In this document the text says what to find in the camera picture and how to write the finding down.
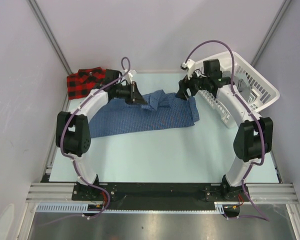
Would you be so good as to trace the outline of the blue checked shirt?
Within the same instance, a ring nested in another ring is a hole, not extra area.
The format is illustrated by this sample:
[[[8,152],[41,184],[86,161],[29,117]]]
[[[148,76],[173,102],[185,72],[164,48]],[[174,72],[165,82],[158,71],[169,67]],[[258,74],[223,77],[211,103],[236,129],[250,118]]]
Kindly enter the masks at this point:
[[[166,93],[161,89],[145,94],[143,98],[147,105],[112,99],[89,122],[91,138],[187,128],[200,120],[194,97],[184,100],[174,92]]]

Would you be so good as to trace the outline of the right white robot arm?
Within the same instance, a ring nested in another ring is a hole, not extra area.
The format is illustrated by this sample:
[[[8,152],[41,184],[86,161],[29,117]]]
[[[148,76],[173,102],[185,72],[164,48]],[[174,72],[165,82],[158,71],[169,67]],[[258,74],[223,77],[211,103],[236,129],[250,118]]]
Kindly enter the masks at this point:
[[[222,177],[218,193],[234,201],[247,190],[245,181],[253,166],[261,166],[272,149],[273,121],[252,110],[239,93],[232,71],[222,71],[218,59],[205,60],[203,70],[188,59],[181,64],[186,76],[178,82],[177,98],[188,100],[198,91],[210,93],[233,117],[238,130],[233,142],[235,159]]]

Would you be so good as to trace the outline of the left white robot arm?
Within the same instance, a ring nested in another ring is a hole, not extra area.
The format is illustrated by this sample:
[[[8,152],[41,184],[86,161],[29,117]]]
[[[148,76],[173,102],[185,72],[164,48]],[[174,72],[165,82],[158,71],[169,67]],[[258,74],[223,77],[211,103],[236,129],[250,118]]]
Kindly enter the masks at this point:
[[[130,105],[146,105],[133,77],[137,72],[126,69],[122,76],[106,84],[95,86],[85,99],[72,111],[57,115],[55,144],[61,154],[69,158],[77,175],[76,183],[84,186],[83,194],[95,200],[100,193],[109,193],[99,185],[97,173],[89,166],[86,153],[91,146],[89,123],[93,116],[112,99],[123,99]]]

